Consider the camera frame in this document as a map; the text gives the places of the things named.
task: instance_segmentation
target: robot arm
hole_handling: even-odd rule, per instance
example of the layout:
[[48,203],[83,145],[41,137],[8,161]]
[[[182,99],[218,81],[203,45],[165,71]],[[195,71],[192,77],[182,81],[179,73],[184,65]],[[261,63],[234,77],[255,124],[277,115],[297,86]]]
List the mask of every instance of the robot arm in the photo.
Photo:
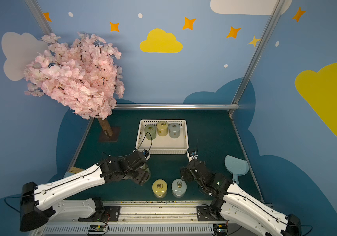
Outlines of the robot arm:
[[[131,179],[143,185],[150,177],[146,163],[148,155],[148,152],[144,156],[135,151],[122,158],[108,157],[59,181],[41,185],[34,182],[25,184],[20,201],[20,230],[26,232],[44,225],[56,213],[53,205],[88,188],[122,179]],[[98,215],[102,207],[97,208]]]
[[205,193],[215,198],[209,206],[214,220],[222,217],[261,236],[301,235],[298,217],[269,208],[222,174],[210,172],[204,162],[193,158],[180,173],[182,180],[195,180]]

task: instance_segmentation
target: light blue dustpan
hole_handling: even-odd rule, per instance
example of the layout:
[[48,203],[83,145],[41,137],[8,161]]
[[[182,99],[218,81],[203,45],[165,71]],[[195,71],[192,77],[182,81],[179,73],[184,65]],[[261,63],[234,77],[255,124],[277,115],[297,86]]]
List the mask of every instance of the light blue dustpan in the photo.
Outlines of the light blue dustpan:
[[239,184],[238,176],[245,175],[249,171],[247,161],[227,155],[225,157],[225,167],[228,172],[233,174],[233,181]]

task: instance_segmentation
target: tree base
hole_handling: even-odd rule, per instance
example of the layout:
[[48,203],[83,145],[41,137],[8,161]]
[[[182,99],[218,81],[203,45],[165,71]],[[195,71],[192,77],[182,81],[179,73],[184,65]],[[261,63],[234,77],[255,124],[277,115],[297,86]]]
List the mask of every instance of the tree base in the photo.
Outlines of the tree base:
[[102,130],[100,132],[98,142],[117,142],[118,141],[121,127],[117,126],[117,127],[111,127],[111,128],[112,128],[112,131],[113,131],[113,135],[108,136]]

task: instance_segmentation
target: white plastic basket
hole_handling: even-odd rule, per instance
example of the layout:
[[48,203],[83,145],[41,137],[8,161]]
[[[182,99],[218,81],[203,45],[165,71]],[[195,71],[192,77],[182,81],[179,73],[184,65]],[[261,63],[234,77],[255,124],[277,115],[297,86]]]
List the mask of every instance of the white plastic basket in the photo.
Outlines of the white plastic basket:
[[[169,134],[163,137],[157,134],[157,137],[153,139],[153,142],[147,138],[145,138],[142,142],[145,136],[145,127],[147,125],[157,125],[160,121],[167,122],[167,125],[178,123],[180,125],[179,137],[173,139]],[[187,122],[185,120],[140,120],[136,149],[138,151],[143,151],[144,149],[149,150],[150,144],[152,144],[149,151],[150,154],[185,154],[188,150]]]

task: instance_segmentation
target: orange star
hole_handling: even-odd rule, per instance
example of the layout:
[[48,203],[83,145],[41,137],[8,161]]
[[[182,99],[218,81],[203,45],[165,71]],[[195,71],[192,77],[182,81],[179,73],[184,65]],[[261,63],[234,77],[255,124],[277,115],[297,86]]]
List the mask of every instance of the orange star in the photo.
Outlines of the orange star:
[[120,32],[120,31],[119,31],[119,23],[114,24],[114,23],[112,23],[112,22],[110,21],[110,24],[111,24],[111,32],[112,32],[112,31],[118,31],[118,32]]
[[230,37],[233,37],[233,38],[237,38],[237,33],[238,31],[240,30],[241,28],[239,29],[234,29],[233,27],[230,27],[230,33],[226,36],[226,38],[230,38]]
[[52,22],[51,19],[49,18],[49,12],[44,13],[45,19],[47,19],[47,21]]
[[194,21],[196,21],[196,19],[188,19],[187,17],[185,17],[185,24],[183,26],[183,30],[184,29],[190,29],[190,30],[193,30],[193,23]]
[[301,16],[305,13],[306,11],[301,11],[301,7],[298,8],[298,12],[297,14],[292,18],[294,20],[296,20],[297,22],[299,21],[299,19],[301,18]]

